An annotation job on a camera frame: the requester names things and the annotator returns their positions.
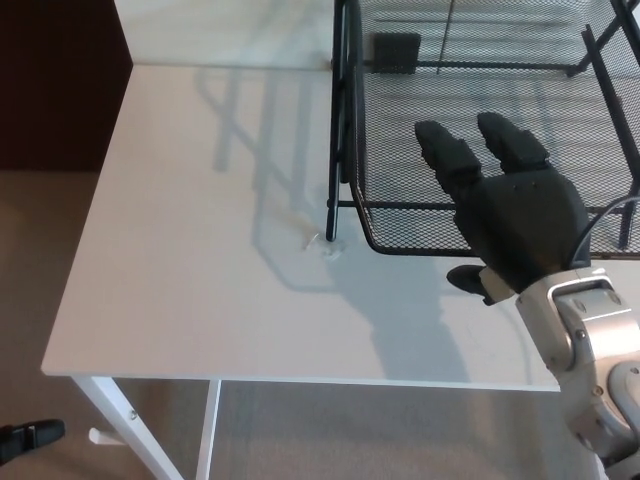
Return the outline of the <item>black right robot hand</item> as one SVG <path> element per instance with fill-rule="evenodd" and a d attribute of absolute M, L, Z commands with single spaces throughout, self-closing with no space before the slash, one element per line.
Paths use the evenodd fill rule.
<path fill-rule="evenodd" d="M 577 244 L 589 219 L 576 187 L 551 165 L 531 131 L 494 112 L 478 114 L 477 126 L 500 163 L 498 176 L 484 176 L 467 142 L 438 122 L 418 122 L 414 132 L 454 202 L 456 227 L 483 262 L 453 268 L 447 281 L 493 305 L 499 298 L 482 282 L 486 268 L 520 294 L 548 275 L 589 266 L 590 246 Z"/>

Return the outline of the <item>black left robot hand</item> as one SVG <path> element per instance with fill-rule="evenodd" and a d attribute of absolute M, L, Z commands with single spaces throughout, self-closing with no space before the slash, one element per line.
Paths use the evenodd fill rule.
<path fill-rule="evenodd" d="M 21 425 L 1 427 L 1 465 L 19 456 L 51 445 L 66 434 L 66 425 L 60 419 L 46 419 Z"/>

